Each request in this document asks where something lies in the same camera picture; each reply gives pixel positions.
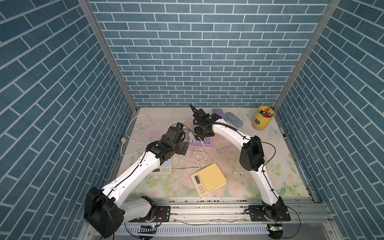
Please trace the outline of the blue electronic kitchen scale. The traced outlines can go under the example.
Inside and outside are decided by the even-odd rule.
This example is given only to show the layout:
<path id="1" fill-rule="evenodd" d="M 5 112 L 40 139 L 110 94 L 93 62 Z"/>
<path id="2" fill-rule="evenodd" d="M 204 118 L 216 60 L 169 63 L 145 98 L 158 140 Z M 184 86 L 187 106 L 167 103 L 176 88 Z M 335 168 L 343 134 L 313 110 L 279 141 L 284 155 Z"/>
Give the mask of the blue electronic kitchen scale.
<path id="1" fill-rule="evenodd" d="M 165 161 L 162 165 L 160 165 L 158 168 L 156 168 L 150 173 L 151 176 L 165 176 L 165 175 L 171 175 L 171 174 L 172 174 L 172 159 Z"/>

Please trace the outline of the yellow electronic kitchen scale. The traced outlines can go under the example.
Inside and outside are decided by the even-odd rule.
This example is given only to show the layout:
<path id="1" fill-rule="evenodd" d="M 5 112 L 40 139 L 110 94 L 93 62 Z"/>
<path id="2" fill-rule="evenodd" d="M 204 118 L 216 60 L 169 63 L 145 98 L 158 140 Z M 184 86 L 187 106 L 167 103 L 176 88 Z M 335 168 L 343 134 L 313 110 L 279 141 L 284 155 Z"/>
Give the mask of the yellow electronic kitchen scale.
<path id="1" fill-rule="evenodd" d="M 200 198 L 207 196 L 227 184 L 227 179 L 216 163 L 192 174 L 191 180 Z"/>

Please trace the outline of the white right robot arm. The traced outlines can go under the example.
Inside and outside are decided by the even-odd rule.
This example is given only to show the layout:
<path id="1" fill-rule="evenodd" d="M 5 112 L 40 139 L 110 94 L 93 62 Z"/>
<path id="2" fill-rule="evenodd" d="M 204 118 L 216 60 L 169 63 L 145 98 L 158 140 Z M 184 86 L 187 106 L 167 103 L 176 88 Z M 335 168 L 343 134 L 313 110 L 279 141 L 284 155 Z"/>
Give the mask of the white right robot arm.
<path id="1" fill-rule="evenodd" d="M 258 136 L 248 136 L 236 128 L 228 125 L 218 114 L 205 113 L 203 109 L 196 109 L 192 104 L 194 135 L 196 140 L 221 135 L 240 151 L 240 164 L 244 170 L 251 173 L 260 190 L 264 213 L 267 219 L 275 221 L 286 212 L 283 199 L 270 183 L 265 170 L 264 143 Z"/>

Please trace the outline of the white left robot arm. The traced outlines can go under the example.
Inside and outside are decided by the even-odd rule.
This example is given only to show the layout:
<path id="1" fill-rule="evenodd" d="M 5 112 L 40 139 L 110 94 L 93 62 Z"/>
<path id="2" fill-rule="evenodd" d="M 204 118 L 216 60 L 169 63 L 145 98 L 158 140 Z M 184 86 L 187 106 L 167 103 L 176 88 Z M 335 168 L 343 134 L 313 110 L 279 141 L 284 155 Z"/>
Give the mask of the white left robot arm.
<path id="1" fill-rule="evenodd" d="M 98 189 L 91 188 L 85 197 L 84 219 L 103 237 L 112 236 L 128 221 L 142 218 L 151 220 L 157 204 L 143 196 L 125 205 L 133 189 L 150 173 L 173 155 L 185 155 L 189 143 L 182 123 L 168 128 L 159 141 L 149 143 L 141 157 L 115 180 Z"/>

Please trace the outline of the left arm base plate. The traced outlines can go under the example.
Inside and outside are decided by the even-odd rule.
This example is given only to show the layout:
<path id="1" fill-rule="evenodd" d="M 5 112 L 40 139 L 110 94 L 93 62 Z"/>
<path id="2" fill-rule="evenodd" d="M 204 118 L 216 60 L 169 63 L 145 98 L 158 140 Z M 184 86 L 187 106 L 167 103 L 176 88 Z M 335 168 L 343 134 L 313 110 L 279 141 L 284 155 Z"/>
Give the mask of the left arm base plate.
<path id="1" fill-rule="evenodd" d="M 156 210 L 151 209 L 147 216 L 143 218 L 136 218 L 131 220 L 131 223 L 160 223 L 169 222 L 170 220 L 171 207 L 170 206 L 157 206 Z"/>

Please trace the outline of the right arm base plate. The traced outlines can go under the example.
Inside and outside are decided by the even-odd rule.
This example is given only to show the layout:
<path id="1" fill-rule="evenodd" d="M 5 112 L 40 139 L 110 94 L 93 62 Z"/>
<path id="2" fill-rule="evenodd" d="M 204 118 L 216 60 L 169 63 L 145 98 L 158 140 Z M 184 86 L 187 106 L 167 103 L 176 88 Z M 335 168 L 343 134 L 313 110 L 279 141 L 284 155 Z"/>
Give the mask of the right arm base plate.
<path id="1" fill-rule="evenodd" d="M 263 205 L 250 205 L 247 209 L 244 210 L 244 212 L 250 215 L 252 222 L 291 221 L 291 216 L 287 206 L 283 206 L 280 210 L 276 211 Z"/>

